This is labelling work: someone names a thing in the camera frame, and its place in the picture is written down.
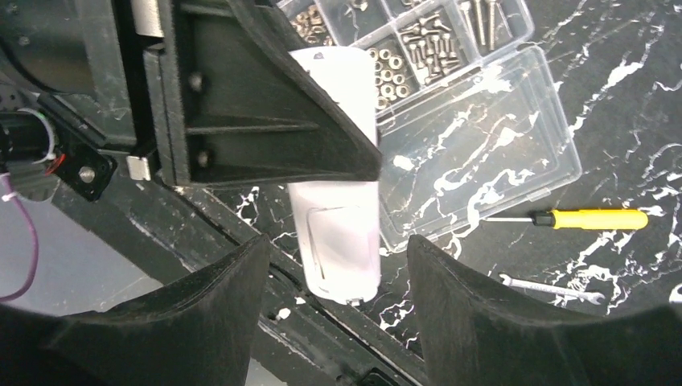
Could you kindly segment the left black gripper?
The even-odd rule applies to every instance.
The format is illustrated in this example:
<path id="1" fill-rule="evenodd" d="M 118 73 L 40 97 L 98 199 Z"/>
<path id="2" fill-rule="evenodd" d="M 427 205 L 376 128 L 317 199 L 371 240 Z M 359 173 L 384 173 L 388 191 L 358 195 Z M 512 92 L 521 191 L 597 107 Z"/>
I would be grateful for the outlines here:
<path id="1" fill-rule="evenodd" d="M 88 201 L 159 161 L 143 67 L 155 1 L 1 4 L 1 180 L 36 165 Z"/>

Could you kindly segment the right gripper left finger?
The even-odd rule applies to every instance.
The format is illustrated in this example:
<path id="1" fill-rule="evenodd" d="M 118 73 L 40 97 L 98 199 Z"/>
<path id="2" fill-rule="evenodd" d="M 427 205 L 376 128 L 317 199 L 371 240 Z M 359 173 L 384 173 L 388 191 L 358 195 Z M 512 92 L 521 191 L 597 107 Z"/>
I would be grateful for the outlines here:
<path id="1" fill-rule="evenodd" d="M 105 312 L 1 308 L 4 385 L 242 385 L 269 268 L 257 236 Z"/>

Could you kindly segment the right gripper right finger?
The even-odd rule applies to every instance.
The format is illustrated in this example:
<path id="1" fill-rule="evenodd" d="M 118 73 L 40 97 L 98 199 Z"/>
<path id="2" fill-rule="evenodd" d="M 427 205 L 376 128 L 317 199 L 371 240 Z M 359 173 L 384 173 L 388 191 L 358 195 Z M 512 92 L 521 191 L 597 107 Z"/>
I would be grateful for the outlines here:
<path id="1" fill-rule="evenodd" d="M 681 307 L 620 317 L 561 309 L 456 261 L 423 236 L 407 261 L 432 385 L 678 385 Z"/>

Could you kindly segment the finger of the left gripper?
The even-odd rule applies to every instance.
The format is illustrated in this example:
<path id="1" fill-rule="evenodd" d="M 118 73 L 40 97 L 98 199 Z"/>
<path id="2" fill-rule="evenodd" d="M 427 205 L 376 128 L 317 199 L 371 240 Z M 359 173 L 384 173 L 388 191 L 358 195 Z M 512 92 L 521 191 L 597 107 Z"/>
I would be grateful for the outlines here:
<path id="1" fill-rule="evenodd" d="M 374 181 L 381 156 L 291 55 L 271 1 L 161 1 L 157 147 L 165 183 Z"/>

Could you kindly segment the white remote control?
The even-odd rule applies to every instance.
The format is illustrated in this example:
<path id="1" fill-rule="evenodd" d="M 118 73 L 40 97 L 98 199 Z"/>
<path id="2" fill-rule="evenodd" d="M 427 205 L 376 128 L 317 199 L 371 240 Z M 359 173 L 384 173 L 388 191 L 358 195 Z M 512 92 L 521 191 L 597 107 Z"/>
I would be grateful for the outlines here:
<path id="1" fill-rule="evenodd" d="M 375 62 L 368 52 L 332 46 L 290 55 L 376 145 Z M 373 299 L 380 284 L 379 183 L 291 183 L 288 192 L 310 292 L 342 305 Z"/>

